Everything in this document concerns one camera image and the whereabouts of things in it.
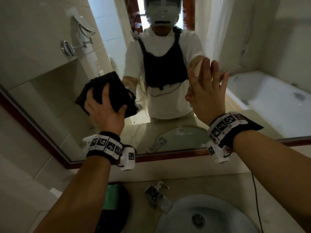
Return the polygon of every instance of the helmet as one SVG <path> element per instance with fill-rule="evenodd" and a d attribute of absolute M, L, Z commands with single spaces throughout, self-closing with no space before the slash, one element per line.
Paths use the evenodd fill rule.
<path fill-rule="evenodd" d="M 174 26 L 181 11 L 182 0 L 144 0 L 146 17 L 153 26 Z"/>

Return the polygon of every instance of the faucet handle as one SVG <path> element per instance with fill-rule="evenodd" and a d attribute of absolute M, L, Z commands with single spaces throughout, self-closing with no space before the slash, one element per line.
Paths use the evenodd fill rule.
<path fill-rule="evenodd" d="M 164 187 L 164 188 L 166 188 L 166 189 L 169 189 L 168 186 L 165 186 L 165 185 L 164 185 L 164 183 L 162 182 L 162 180 L 159 180 L 159 181 L 157 182 L 157 184 L 155 185 L 155 188 L 156 188 L 158 191 L 160 191 L 162 187 Z"/>

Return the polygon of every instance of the sink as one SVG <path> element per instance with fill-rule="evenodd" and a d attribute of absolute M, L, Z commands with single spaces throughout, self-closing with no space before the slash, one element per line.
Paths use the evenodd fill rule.
<path fill-rule="evenodd" d="M 233 205 L 213 196 L 196 194 L 173 203 L 163 213 L 155 233 L 258 233 L 251 220 Z"/>
<path fill-rule="evenodd" d="M 190 126 L 171 129 L 156 140 L 161 137 L 164 137 L 167 143 L 157 149 L 157 152 L 206 148 L 206 142 L 210 140 L 206 129 Z"/>

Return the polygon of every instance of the faucet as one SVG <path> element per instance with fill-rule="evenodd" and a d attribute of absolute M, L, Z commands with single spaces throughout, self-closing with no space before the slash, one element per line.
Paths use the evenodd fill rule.
<path fill-rule="evenodd" d="M 169 189 L 169 187 L 166 187 L 163 182 L 159 180 L 155 185 L 150 184 L 145 190 L 145 193 L 147 194 L 151 207 L 156 209 L 159 205 L 167 214 L 172 208 L 173 203 L 160 192 L 162 187 Z"/>

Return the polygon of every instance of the black vest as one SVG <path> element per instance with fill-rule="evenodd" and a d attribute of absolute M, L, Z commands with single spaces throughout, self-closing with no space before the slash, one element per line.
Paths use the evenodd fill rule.
<path fill-rule="evenodd" d="M 182 29 L 175 26 L 173 32 L 175 37 L 173 46 L 160 57 L 147 52 L 144 43 L 138 38 L 144 56 L 145 82 L 148 87 L 163 90 L 164 85 L 182 83 L 188 79 L 187 68 L 179 45 Z"/>

